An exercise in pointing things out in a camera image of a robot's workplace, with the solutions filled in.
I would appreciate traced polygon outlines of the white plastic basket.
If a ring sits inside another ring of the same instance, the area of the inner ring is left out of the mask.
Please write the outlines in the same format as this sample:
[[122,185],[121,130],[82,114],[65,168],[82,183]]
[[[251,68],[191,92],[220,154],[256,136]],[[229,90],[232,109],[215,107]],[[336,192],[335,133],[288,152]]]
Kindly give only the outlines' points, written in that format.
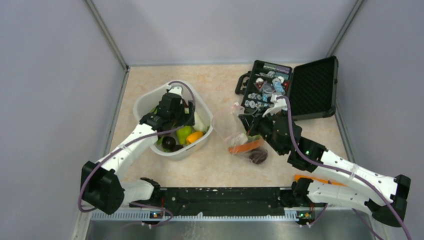
[[[198,115],[198,118],[201,120],[201,122],[204,123],[206,127],[208,127],[207,131],[200,139],[178,151],[165,152],[163,151],[162,147],[156,143],[149,147],[149,149],[158,156],[162,156],[165,159],[172,161],[180,161],[197,152],[208,143],[209,136],[213,131],[213,127],[211,126],[213,114],[201,95],[189,82],[184,80],[173,80],[172,83],[173,86],[180,87],[182,87],[183,84],[186,84],[188,88],[190,88],[195,99],[195,113]],[[165,83],[149,92],[142,94],[136,99],[132,109],[134,118],[136,120],[139,121],[145,114],[150,112],[152,108],[158,105],[159,101],[162,99],[162,96],[167,91],[167,85],[168,84]]]

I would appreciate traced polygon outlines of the dark purple round fruit toy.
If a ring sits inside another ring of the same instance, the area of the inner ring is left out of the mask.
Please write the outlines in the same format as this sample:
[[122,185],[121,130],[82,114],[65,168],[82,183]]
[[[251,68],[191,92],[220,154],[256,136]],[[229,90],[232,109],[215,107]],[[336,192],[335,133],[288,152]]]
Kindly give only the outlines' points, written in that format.
[[248,153],[248,158],[251,163],[260,165],[268,158],[268,151],[262,147],[255,148]]

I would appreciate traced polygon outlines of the orange carrot toy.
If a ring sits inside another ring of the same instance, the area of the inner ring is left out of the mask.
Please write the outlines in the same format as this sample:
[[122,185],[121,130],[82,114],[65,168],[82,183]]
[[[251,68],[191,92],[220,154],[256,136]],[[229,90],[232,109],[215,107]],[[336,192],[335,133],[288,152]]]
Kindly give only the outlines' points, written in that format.
[[239,154],[239,153],[244,153],[244,152],[248,152],[254,149],[257,149],[259,147],[261,147],[263,144],[265,143],[265,141],[261,138],[255,141],[251,141],[242,145],[236,145],[236,146],[232,146],[228,148],[228,152],[230,154]]

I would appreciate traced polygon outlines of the clear zip top bag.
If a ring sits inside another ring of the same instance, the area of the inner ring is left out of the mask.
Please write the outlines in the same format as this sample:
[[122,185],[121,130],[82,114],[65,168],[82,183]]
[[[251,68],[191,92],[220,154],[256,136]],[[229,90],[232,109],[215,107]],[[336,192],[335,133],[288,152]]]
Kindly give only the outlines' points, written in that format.
[[245,108],[238,102],[218,111],[211,120],[211,126],[221,138],[227,152],[252,164],[261,165],[268,158],[265,141],[260,135],[247,134],[238,118]]

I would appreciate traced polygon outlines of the green cabbage toy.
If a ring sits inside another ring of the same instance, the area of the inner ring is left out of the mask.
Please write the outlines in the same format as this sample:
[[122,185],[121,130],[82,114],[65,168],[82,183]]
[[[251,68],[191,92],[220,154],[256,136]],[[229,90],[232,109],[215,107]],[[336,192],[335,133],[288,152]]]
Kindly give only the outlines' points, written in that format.
[[252,142],[259,141],[260,139],[262,139],[260,134],[257,134],[257,135],[247,135],[246,134],[246,137],[247,137],[248,143],[252,143]]

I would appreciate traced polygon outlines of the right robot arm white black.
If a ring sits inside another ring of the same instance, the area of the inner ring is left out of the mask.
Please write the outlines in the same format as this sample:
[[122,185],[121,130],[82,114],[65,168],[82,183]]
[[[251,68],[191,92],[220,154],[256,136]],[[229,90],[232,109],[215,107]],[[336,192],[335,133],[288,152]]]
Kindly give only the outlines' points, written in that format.
[[259,135],[278,155],[300,171],[327,177],[342,186],[301,178],[292,185],[299,206],[311,203],[341,205],[369,214],[376,221],[404,227],[411,179],[403,174],[382,175],[343,159],[322,144],[302,137],[302,128],[288,115],[264,113],[238,116],[248,135]]

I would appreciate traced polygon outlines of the orange object behind right arm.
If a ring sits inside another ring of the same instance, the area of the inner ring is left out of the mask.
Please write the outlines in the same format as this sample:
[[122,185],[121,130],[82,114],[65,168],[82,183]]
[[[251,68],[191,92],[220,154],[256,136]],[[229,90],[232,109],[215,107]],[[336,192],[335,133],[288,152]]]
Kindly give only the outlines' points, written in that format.
[[300,175],[300,174],[294,175],[294,181],[295,182],[299,181],[300,179],[310,179],[310,180],[317,181],[317,182],[324,183],[324,184],[331,184],[331,185],[346,187],[345,184],[337,182],[337,181],[324,180],[324,179],[320,179],[320,178],[317,178],[317,177]]

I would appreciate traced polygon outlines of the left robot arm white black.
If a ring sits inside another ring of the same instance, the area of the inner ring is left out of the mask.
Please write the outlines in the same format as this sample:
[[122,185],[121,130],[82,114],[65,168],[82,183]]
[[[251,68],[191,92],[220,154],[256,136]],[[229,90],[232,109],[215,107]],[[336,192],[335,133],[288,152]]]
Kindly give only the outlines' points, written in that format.
[[165,93],[153,111],[142,116],[119,146],[98,161],[88,161],[83,165],[77,200],[79,210],[89,212],[82,206],[82,202],[87,202],[94,210],[111,215],[131,199],[142,200],[149,207],[156,206],[161,194],[150,182],[139,180],[136,184],[124,186],[121,179],[135,160],[160,136],[193,125],[195,110],[195,98],[184,103],[181,93]]

